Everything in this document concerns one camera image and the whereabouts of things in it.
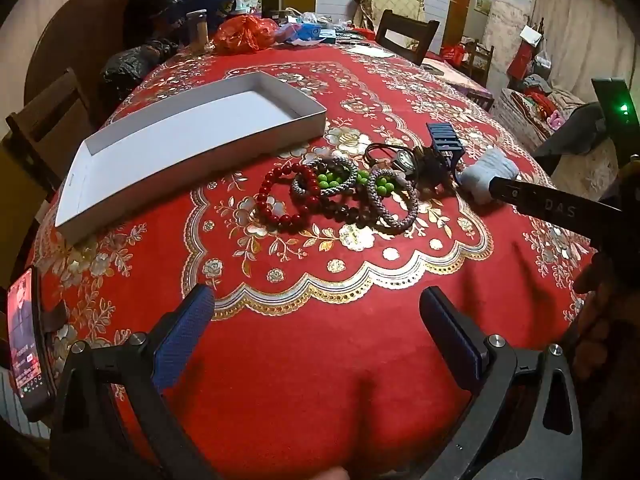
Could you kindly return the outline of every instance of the blue gripper pad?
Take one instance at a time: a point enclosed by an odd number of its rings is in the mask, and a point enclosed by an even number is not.
[[[154,353],[151,377],[158,392],[174,386],[213,316],[215,300],[208,286],[196,285],[174,311],[173,326]]]
[[[458,386],[476,392],[488,362],[482,331],[437,286],[420,295],[420,316]]]

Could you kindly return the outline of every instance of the red bead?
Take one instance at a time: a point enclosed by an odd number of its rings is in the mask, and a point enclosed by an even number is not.
[[[316,209],[320,205],[320,199],[317,196],[309,196],[305,200],[305,205],[309,209]]]

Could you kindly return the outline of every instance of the hand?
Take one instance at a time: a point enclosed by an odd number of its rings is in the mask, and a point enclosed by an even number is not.
[[[610,324],[624,320],[640,328],[640,291],[617,279],[611,261],[596,253],[574,283],[577,294],[589,293],[576,322],[580,342],[570,363],[578,380],[586,380],[607,360],[604,342]]]
[[[311,480],[349,480],[348,473],[341,467],[334,467],[314,476]]]

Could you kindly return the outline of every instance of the gray woven bracelet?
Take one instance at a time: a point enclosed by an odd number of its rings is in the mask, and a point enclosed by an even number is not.
[[[315,160],[311,161],[309,164],[306,164],[306,166],[311,166],[312,168],[316,168],[318,164],[320,164],[321,162],[324,164],[336,164],[338,166],[342,166],[346,171],[349,172],[349,176],[347,177],[347,179],[345,179],[343,183],[338,184],[338,186],[335,186],[335,187],[328,187],[326,189],[322,189],[320,191],[321,197],[340,195],[346,192],[351,187],[354,187],[356,185],[356,179],[358,177],[358,167],[350,158],[347,158],[345,156],[316,158]],[[300,186],[301,181],[302,181],[302,176],[297,174],[291,183],[291,192],[293,193],[293,195],[296,195],[299,197],[305,197],[307,196],[307,193],[306,193],[306,190],[302,189],[302,186]]]
[[[393,179],[399,187],[404,189],[408,195],[407,201],[407,216],[402,220],[395,220],[388,209],[382,203],[382,199],[378,195],[376,182],[379,178],[385,177]],[[374,170],[367,180],[367,197],[369,198],[369,204],[375,208],[375,210],[384,219],[386,225],[388,225],[393,231],[401,233],[406,231],[411,225],[414,224],[415,219],[418,216],[418,196],[416,195],[414,187],[409,184],[404,178],[398,177],[398,174],[394,170]]]

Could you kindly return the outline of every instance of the red tablecloth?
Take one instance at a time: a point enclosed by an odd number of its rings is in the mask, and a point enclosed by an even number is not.
[[[548,183],[477,105],[396,57],[339,46],[178,55],[112,120],[255,70],[325,105],[324,137],[213,175],[78,248],[52,228],[54,204],[33,257],[45,306],[62,297],[69,309],[52,350],[56,368],[77,338],[120,344],[131,331],[149,330],[195,283],[207,283],[217,297],[215,322],[167,399],[219,471],[283,479],[335,464],[393,465],[431,446],[466,401],[420,321],[423,288],[439,285],[486,332],[540,348],[575,313],[571,276],[586,259],[587,241],[510,206],[474,211],[460,197],[422,203],[412,229],[395,237],[323,216],[296,235],[260,225],[254,195],[274,165],[339,151],[362,167],[369,142],[426,142],[426,122],[453,124],[465,162],[500,146],[521,178]],[[274,186],[270,200],[276,211],[292,209],[286,186]],[[393,198],[386,202],[404,214]]]

